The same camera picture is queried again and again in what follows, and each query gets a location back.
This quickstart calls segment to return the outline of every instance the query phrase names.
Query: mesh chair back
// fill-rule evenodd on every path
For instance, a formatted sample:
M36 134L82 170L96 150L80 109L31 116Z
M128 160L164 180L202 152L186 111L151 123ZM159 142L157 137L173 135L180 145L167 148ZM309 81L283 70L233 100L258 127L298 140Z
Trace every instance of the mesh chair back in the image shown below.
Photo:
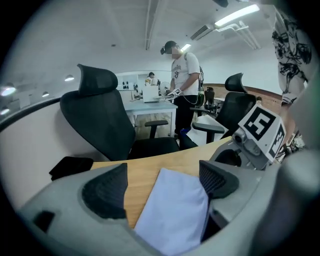
M231 136L237 129L238 123L256 104L256 97L242 92L229 92L224 100L223 106L216 121L226 127L229 131L223 136Z
M64 94L61 111L69 124L111 161L126 160L136 132L109 70L79 65L79 91Z

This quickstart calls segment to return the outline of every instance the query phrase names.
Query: white wall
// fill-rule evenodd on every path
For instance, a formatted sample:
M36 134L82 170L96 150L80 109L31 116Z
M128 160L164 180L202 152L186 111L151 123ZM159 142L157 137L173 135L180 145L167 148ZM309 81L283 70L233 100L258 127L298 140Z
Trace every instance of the white wall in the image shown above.
M0 133L1 181L14 209L51 182L49 172L66 156L107 160L69 125L59 102Z
M271 32L257 36L262 48L252 50L243 41L226 44L205 54L199 54L204 83L224 84L234 74L243 73L244 86L282 94L278 81L278 60Z

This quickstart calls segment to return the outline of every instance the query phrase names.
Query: white table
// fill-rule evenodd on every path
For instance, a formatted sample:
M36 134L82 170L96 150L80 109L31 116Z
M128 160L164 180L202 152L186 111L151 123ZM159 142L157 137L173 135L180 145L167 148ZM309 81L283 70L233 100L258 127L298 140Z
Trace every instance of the white table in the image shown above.
M176 105L168 101L144 103L143 100L124 102L123 105L126 113L134 116L135 123L137 115L171 113L170 136L175 135L176 109L178 108Z

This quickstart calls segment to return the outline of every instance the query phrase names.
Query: white t-shirt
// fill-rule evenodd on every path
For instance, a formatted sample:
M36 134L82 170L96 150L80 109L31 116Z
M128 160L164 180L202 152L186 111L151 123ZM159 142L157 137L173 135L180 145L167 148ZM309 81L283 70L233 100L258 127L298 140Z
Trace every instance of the white t-shirt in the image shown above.
M174 79L175 89L180 88L189 78L190 74L199 73L200 65L197 57L188 52L180 58L174 60L171 67L171 78ZM199 81L196 80L188 89L183 91L183 95L198 95Z

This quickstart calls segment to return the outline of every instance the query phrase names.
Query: ceiling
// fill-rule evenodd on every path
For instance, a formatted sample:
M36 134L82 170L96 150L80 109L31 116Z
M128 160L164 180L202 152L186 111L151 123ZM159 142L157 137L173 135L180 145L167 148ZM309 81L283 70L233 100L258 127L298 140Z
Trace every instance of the ceiling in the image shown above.
M141 56L135 64L150 58L154 58L153 64L161 62L159 51L166 41L174 40L180 46L190 43L190 36L204 24L214 24L252 4L229 2L227 8L222 8L212 0L52 0L39 9L18 36L1 70L0 83L14 83L18 92L32 95L30 101L34 104L43 100L43 90L54 91L56 87L57 92L65 86L57 85L57 77L61 81L61 77L76 72L79 62L108 68L109 57L113 63L116 59L126 62L132 53ZM261 11L241 20L253 34L269 31L273 12L271 6L262 6ZM225 31L215 32L211 38L192 42L190 50L197 53L237 36ZM97 62L102 55L104 59ZM120 68L124 66L118 64L114 70ZM0 107L17 98L18 93L1 98Z

